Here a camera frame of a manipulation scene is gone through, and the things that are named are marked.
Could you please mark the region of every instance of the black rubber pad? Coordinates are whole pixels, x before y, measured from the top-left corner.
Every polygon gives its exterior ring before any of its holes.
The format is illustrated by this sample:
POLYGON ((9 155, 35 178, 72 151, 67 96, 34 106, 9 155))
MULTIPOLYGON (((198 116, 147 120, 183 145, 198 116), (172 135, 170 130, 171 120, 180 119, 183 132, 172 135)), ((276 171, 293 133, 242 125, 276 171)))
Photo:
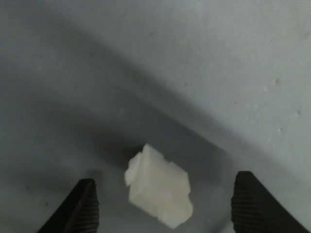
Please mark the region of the black rubber pad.
POLYGON ((308 233, 249 171, 240 171, 231 199, 236 233, 308 233))
POLYGON ((38 233, 96 233, 99 203, 93 179, 80 180, 38 233))

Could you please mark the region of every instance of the white surface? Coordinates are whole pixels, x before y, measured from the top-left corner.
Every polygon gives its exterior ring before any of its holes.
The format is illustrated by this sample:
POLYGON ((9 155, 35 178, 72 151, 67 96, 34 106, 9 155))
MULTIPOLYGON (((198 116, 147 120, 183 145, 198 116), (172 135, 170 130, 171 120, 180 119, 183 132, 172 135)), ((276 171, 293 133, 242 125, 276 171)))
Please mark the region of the white surface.
POLYGON ((125 183, 130 203, 172 229, 193 213, 187 172, 148 144, 130 160, 125 183))

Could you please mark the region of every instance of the gray surface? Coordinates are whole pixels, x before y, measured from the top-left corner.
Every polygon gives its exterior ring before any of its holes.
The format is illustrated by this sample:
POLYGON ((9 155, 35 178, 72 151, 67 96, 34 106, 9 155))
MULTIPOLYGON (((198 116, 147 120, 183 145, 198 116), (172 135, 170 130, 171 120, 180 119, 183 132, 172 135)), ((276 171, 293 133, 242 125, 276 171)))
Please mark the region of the gray surface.
POLYGON ((232 232, 238 169, 311 229, 307 0, 1 3, 1 232, 34 232, 85 176, 100 232, 170 231, 127 203, 145 142, 189 171, 176 232, 232 232))

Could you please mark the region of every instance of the white block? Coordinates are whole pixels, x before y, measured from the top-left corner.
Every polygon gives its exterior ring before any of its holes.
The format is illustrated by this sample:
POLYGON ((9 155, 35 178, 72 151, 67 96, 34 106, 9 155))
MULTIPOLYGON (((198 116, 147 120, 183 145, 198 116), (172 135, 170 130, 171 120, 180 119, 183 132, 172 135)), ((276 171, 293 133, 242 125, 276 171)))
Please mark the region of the white block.
POLYGON ((193 213, 187 172, 148 144, 130 160, 125 183, 130 203, 172 229, 193 213))

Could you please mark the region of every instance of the textured surface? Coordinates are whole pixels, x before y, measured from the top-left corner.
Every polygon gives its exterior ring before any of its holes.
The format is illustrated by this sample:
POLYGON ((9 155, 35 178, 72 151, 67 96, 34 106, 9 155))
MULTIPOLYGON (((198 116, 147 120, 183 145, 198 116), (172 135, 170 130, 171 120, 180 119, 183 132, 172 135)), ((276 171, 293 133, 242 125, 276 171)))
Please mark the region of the textured surface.
POLYGON ((308 0, 1 5, 1 232, 38 229, 90 172, 102 232, 167 231, 127 205, 121 156, 146 142, 189 172, 176 231, 232 232, 240 167, 311 229, 308 0))

